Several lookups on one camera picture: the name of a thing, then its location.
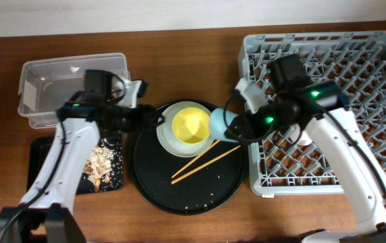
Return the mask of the pink cup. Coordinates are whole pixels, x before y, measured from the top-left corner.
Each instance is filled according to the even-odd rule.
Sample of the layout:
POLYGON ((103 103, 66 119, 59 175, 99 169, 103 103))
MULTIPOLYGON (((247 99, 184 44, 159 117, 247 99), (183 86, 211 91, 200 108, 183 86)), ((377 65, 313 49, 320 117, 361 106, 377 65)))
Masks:
POLYGON ((300 129, 300 126, 298 124, 295 124, 293 128, 294 131, 289 137, 292 142, 296 142, 296 144, 299 146, 308 146, 312 144, 312 139, 304 130, 300 129))

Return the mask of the grey plate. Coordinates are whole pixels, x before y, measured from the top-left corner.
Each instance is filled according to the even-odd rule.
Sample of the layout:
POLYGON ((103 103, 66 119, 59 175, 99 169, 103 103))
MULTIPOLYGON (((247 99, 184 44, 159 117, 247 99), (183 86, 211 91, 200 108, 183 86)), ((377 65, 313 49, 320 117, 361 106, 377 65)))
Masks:
POLYGON ((193 101, 180 101, 169 105, 162 112, 165 122, 157 128, 157 138, 162 147, 172 155, 177 157, 194 157, 212 145, 214 139, 208 135, 203 141, 195 144, 187 144, 176 137, 172 129, 173 119, 177 113, 186 108, 197 108, 203 111, 208 117, 211 115, 209 109, 193 101))

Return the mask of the blue cup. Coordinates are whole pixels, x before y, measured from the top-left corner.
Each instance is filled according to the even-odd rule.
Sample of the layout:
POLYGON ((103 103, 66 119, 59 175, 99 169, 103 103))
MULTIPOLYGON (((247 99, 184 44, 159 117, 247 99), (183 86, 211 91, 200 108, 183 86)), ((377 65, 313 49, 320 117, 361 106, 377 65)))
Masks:
POLYGON ((237 142, 237 140, 227 138, 225 135, 227 126, 223 121, 223 108, 216 108, 211 112, 209 130, 210 135, 215 140, 220 140, 223 142, 237 142))

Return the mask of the wooden chopstick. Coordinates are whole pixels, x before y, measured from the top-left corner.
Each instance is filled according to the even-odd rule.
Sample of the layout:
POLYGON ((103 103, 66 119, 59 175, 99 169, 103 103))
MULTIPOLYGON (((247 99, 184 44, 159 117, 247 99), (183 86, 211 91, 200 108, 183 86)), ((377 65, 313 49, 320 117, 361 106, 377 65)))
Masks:
POLYGON ((191 176, 192 174, 200 171, 201 169, 204 169, 205 167, 208 167, 209 165, 213 164, 214 162, 226 157, 227 155, 231 154, 232 152, 238 150, 239 148, 241 147, 241 145, 238 145, 237 147, 234 147, 233 149, 219 155, 218 157, 215 157, 214 159, 211 159, 210 161, 206 162, 205 164, 193 169, 192 171, 189 171, 188 173, 182 175, 181 177, 177 178, 177 179, 174 179, 171 181, 171 184, 174 185, 182 180, 184 180, 185 178, 191 176))
POLYGON ((181 169, 179 169, 176 173, 174 173, 171 178, 175 178, 175 176, 177 176, 178 174, 183 172, 186 168, 191 166, 191 164, 193 164, 195 161, 197 161, 199 158, 201 158, 206 152, 208 152, 210 149, 212 149, 215 145, 217 145, 220 142, 221 142, 220 140, 214 141, 214 143, 212 143, 212 145, 210 145, 209 148, 205 149, 201 154, 195 156, 195 158, 193 158, 191 161, 189 161, 187 164, 185 164, 181 169))

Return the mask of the food scraps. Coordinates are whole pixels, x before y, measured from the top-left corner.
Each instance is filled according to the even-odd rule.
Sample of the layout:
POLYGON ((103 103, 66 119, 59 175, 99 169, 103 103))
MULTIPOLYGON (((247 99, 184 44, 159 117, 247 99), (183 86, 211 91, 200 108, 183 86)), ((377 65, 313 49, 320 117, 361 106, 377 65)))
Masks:
POLYGON ((86 174, 85 178, 93 184, 93 192, 99 192, 102 184, 108 184, 111 181, 113 158, 113 151, 105 146, 94 147, 87 158, 83 172, 86 174))

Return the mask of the yellow bowl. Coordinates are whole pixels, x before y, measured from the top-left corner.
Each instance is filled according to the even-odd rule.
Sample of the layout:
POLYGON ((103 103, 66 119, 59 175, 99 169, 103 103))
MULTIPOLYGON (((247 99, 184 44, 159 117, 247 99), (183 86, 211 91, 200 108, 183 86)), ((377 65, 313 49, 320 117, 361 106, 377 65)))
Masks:
POLYGON ((185 144, 199 144, 209 135, 209 114, 197 107, 186 107, 178 111, 171 124, 175 137, 185 144))

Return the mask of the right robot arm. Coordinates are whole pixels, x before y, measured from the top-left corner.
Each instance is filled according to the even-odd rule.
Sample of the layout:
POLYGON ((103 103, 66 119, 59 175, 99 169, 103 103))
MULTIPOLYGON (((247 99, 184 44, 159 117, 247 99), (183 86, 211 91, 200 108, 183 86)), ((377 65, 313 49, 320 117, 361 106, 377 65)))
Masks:
POLYGON ((275 98, 269 101, 257 84, 241 78, 232 96, 248 110, 224 111, 224 140, 252 144, 293 125, 318 146, 331 166, 356 219, 356 233, 325 229, 306 232, 297 242, 386 242, 386 175, 367 145, 348 98, 334 81, 313 82, 298 55, 269 64, 275 98))

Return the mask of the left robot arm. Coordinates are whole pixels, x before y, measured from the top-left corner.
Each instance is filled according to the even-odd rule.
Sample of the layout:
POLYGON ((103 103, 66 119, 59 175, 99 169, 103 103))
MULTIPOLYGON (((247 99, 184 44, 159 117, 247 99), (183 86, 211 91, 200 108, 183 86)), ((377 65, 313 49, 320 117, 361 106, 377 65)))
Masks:
POLYGON ((56 133, 35 181, 16 207, 0 212, 0 242, 85 242, 73 216, 84 166, 105 133, 154 130, 165 118, 139 105, 147 83, 86 70, 84 86, 57 111, 56 133))

